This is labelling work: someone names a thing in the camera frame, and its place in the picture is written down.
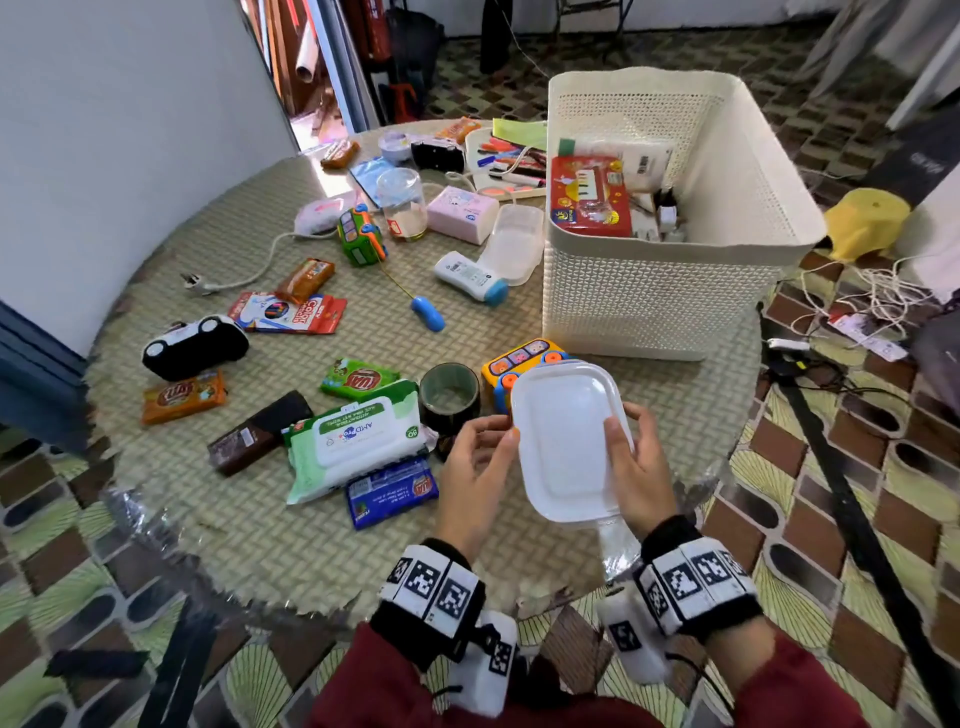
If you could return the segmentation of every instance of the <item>red sleeve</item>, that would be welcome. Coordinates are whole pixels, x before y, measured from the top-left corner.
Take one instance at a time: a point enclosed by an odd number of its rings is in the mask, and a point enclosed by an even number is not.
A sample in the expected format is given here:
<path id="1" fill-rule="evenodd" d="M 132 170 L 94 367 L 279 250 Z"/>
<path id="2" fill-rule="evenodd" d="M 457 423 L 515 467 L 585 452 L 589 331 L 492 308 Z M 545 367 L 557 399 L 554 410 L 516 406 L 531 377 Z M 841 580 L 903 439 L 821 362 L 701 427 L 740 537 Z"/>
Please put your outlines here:
<path id="1" fill-rule="evenodd" d="M 736 728 L 869 728 L 860 706 L 816 658 L 785 635 L 777 649 L 740 689 L 733 706 Z"/>
<path id="2" fill-rule="evenodd" d="M 314 701 L 306 728 L 428 726 L 439 722 L 420 673 L 366 622 Z"/>

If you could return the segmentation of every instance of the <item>white plastic container lid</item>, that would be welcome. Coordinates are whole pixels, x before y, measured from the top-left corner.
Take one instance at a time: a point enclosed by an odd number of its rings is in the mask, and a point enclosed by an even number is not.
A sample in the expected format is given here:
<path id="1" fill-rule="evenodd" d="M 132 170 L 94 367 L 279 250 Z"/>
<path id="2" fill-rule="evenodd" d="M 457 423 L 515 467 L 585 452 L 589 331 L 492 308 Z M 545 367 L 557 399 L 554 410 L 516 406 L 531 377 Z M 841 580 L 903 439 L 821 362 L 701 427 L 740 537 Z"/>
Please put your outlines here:
<path id="1" fill-rule="evenodd" d="M 534 508 L 557 523 L 602 521 L 620 512 L 603 421 L 615 415 L 633 436 L 613 378 L 567 359 L 524 372 L 511 394 L 520 467 Z"/>
<path id="2" fill-rule="evenodd" d="M 543 210 L 528 205 L 501 205 L 487 247 L 477 260 L 508 285 L 530 279 L 543 258 Z"/>

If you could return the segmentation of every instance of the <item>white laundry basket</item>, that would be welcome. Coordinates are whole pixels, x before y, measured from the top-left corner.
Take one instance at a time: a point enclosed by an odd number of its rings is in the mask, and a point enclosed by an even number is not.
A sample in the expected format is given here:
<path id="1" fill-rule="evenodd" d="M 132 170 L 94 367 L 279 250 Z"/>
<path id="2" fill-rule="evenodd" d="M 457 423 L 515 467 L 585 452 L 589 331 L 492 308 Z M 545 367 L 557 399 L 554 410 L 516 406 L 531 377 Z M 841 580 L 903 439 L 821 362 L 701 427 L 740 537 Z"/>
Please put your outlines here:
<path id="1" fill-rule="evenodd" d="M 562 137 L 584 133 L 675 140 L 665 186 L 674 185 L 689 242 L 579 235 L 548 214 L 543 335 L 570 352 L 703 359 L 827 234 L 735 76 L 646 67 L 554 76 L 548 157 Z"/>

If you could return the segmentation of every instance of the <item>hand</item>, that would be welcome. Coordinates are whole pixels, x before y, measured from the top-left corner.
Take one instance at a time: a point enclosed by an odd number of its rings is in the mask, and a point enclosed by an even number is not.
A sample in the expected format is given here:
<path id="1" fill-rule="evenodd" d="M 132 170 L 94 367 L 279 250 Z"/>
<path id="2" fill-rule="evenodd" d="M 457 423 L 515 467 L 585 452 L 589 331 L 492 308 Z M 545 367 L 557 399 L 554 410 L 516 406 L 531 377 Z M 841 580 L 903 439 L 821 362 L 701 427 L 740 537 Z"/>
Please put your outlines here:
<path id="1" fill-rule="evenodd" d="M 510 418 L 491 415 L 466 423 L 446 458 L 434 536 L 471 563 L 493 526 L 519 444 L 520 432 L 510 428 Z"/>
<path id="2" fill-rule="evenodd" d="M 642 541 L 661 522 L 677 515 L 677 501 L 653 414 L 632 402 L 624 402 L 623 411 L 639 425 L 634 451 L 630 452 L 627 434 L 618 418 L 608 417 L 604 421 L 604 434 L 620 515 Z"/>

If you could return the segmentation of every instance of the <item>black and white toy car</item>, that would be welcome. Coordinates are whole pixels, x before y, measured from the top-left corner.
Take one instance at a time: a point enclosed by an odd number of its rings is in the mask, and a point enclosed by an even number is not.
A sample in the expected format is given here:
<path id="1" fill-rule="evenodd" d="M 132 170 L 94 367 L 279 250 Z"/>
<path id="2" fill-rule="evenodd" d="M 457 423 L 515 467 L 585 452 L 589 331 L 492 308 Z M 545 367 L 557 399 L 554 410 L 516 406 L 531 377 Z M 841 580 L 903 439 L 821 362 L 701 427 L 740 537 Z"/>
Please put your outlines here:
<path id="1" fill-rule="evenodd" d="M 180 381 L 236 361 L 247 353 L 250 340 L 229 316 L 206 316 L 192 324 L 180 322 L 143 348 L 143 365 L 167 381 Z"/>

